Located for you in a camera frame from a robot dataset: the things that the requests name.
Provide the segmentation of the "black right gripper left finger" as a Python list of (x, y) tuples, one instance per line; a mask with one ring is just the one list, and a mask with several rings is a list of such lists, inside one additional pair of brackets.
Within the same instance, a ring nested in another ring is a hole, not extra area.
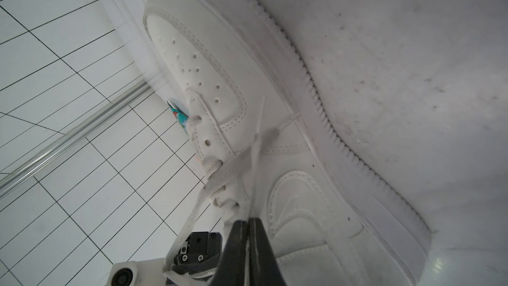
[(221, 255), (211, 286), (245, 285), (248, 223), (236, 221)]

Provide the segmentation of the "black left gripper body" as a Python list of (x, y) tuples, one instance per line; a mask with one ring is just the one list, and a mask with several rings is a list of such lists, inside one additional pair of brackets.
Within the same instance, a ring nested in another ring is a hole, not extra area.
[(219, 232), (192, 232), (180, 244), (180, 249), (166, 262), (172, 260), (172, 268), (179, 275), (188, 274), (199, 285), (208, 285), (213, 278), (222, 255), (222, 235)]

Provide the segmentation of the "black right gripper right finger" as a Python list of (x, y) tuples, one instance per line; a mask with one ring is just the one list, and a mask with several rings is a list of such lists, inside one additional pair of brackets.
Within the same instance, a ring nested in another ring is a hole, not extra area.
[(249, 220), (250, 285), (286, 286), (260, 218)]

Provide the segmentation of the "white sneaker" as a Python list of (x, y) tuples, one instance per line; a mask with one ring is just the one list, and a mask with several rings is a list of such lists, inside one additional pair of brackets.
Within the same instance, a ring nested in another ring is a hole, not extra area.
[(417, 285), (430, 231), (339, 139), (292, 42), (256, 0), (148, 0), (206, 183), (173, 246), (260, 218), (287, 285)]

